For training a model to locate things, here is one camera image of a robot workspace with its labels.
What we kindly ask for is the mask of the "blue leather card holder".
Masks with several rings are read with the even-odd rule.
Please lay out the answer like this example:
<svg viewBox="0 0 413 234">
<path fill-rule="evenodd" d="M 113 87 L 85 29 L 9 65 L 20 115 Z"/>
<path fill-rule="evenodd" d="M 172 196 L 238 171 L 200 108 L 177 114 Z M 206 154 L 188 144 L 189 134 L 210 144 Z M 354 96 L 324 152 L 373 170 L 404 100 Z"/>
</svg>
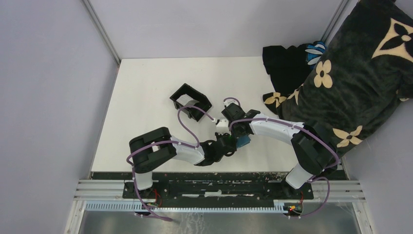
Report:
<svg viewBox="0 0 413 234">
<path fill-rule="evenodd" d="M 237 139 L 236 148 L 239 149 L 241 147 L 244 147 L 248 145 L 250 142 L 251 142 L 251 139 L 249 136 L 241 136 Z"/>
</svg>

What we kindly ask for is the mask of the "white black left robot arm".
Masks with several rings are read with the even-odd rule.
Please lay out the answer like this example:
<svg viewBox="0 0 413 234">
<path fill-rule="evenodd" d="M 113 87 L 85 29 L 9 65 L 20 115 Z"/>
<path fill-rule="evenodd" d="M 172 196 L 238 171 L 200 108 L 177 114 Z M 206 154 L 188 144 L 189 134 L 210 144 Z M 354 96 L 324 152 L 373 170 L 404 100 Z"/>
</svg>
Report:
<svg viewBox="0 0 413 234">
<path fill-rule="evenodd" d="M 233 155 L 237 139 L 228 133 L 215 134 L 216 140 L 189 143 L 172 136 L 167 127 L 161 127 L 129 141 L 131 154 L 127 162 L 132 165 L 134 191 L 141 198 L 153 192 L 152 172 L 171 159 L 186 161 L 195 166 L 210 166 L 224 156 Z"/>
</svg>

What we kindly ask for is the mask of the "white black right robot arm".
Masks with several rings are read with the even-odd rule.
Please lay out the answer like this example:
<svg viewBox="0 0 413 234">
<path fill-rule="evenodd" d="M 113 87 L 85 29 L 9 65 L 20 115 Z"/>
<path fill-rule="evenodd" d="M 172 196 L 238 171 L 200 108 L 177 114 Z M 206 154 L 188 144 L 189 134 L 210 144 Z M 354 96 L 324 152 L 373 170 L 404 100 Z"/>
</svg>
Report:
<svg viewBox="0 0 413 234">
<path fill-rule="evenodd" d="M 298 196 L 304 183 L 328 169 L 335 169 L 340 162 L 331 134 L 316 121 L 292 122 L 253 109 L 244 112 L 235 103 L 226 105 L 222 114 L 223 118 L 215 120 L 216 130 L 236 138 L 238 146 L 245 145 L 250 135 L 259 135 L 293 147 L 298 162 L 281 186 L 282 195 L 288 199 Z"/>
</svg>

